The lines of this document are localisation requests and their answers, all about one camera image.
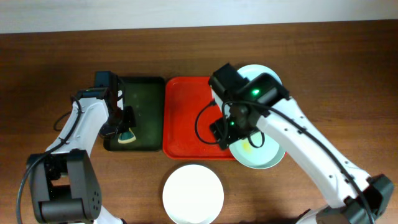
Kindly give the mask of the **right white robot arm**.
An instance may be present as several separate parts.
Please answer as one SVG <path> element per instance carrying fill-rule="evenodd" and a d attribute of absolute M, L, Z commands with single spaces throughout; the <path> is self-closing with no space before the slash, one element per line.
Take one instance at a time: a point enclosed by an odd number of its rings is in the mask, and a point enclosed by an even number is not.
<path fill-rule="evenodd" d="M 308 120 L 279 76 L 263 65 L 235 69 L 226 64 L 208 80 L 220 107 L 223 128 L 216 143 L 230 144 L 228 132 L 261 132 L 285 150 L 318 187 L 326 205 L 276 223 L 375 223 L 389 204 L 394 184 L 370 176 L 347 159 Z"/>

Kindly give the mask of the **mint green plate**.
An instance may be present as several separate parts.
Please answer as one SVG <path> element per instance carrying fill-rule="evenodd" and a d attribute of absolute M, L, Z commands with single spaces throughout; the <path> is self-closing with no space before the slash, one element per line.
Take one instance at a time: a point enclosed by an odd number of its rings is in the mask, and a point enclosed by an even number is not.
<path fill-rule="evenodd" d="M 268 135 L 264 135 L 264 144 L 256 148 L 247 138 L 240 139 L 229 146 L 233 157 L 242 165 L 252 169 L 269 169 L 277 165 L 286 151 Z"/>

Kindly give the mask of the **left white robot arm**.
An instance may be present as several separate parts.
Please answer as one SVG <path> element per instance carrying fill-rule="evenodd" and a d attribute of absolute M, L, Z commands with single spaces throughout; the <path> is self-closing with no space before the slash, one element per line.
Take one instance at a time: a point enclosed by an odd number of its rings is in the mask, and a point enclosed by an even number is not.
<path fill-rule="evenodd" d="M 134 139 L 131 106 L 125 87 L 113 72 L 95 74 L 94 85 L 71 97 L 72 110 L 57 139 L 41 154 L 32 154 L 21 184 L 28 184 L 39 223 L 124 223 L 102 204 L 101 188 L 90 161 L 97 137 Z"/>

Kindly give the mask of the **green yellow sponge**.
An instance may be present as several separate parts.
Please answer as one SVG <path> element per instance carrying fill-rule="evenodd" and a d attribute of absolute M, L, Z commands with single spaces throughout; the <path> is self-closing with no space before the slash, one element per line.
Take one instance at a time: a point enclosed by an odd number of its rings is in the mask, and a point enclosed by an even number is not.
<path fill-rule="evenodd" d="M 127 131 L 119 134 L 118 143 L 119 144 L 129 144 L 136 140 L 136 135 L 133 133 L 132 129 L 129 128 Z"/>

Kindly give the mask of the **white plate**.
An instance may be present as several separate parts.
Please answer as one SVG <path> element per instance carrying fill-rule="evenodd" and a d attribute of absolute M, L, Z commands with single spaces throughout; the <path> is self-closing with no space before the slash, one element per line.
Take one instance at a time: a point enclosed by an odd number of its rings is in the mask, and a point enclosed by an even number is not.
<path fill-rule="evenodd" d="M 219 177 L 206 166 L 181 166 L 166 180 L 162 203 L 174 223 L 210 224 L 223 208 L 223 185 Z"/>

